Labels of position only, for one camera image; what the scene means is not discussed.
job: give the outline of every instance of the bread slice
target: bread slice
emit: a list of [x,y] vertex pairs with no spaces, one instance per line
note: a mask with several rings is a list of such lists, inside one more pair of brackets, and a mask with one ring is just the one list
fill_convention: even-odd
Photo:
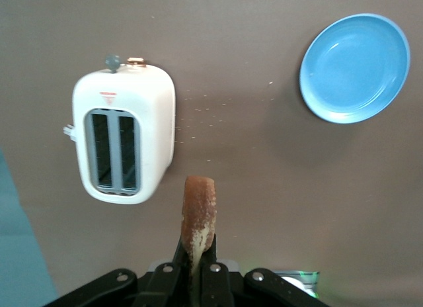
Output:
[[182,206],[181,241],[191,261],[191,275],[197,271],[203,252],[212,246],[216,222],[214,180],[188,176]]

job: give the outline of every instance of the blue plate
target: blue plate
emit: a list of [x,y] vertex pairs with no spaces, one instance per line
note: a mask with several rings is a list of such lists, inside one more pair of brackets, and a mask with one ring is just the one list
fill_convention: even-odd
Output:
[[335,123],[355,123],[379,113],[404,85],[410,48],[402,30],[374,14],[343,18],[311,43],[299,82],[307,106]]

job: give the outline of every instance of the white toaster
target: white toaster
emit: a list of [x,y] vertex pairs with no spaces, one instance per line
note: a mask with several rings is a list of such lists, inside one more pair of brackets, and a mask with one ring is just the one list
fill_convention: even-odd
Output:
[[82,77],[73,91],[79,172],[94,198],[137,204],[156,190],[174,149],[175,91],[170,76],[142,58]]

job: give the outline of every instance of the toaster knob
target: toaster knob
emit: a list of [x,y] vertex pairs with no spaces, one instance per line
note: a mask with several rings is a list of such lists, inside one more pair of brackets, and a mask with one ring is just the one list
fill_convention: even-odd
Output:
[[106,60],[104,61],[106,63],[107,68],[112,72],[116,73],[116,70],[119,69],[120,64],[122,63],[120,61],[119,56],[116,54],[109,54],[106,57]]

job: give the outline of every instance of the screw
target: screw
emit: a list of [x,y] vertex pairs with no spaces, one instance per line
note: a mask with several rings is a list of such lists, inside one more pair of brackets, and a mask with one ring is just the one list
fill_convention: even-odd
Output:
[[220,270],[221,270],[221,267],[220,267],[219,264],[211,264],[210,265],[210,271],[217,273]]
[[264,275],[262,273],[260,273],[260,272],[254,272],[252,274],[252,279],[254,279],[255,281],[261,282],[261,281],[264,280]]
[[173,271],[173,266],[166,265],[165,267],[163,267],[163,272],[170,273],[171,271]]
[[127,274],[119,273],[118,277],[116,277],[116,280],[118,282],[124,282],[124,281],[127,281],[128,278],[129,278],[129,276],[127,276]]

